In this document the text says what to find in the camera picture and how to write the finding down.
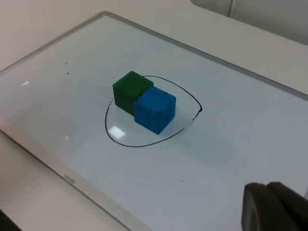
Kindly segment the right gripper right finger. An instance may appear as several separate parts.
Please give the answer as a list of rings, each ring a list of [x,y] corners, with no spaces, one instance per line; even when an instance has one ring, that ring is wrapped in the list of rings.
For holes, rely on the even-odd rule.
[[[280,182],[267,187],[278,197],[286,213],[301,231],[308,230],[308,200]]]

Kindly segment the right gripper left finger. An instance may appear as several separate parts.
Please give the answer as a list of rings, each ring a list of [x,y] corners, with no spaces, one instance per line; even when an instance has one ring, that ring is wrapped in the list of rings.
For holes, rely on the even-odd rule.
[[[243,231],[294,231],[295,223],[278,197],[260,183],[244,187],[241,216]]]

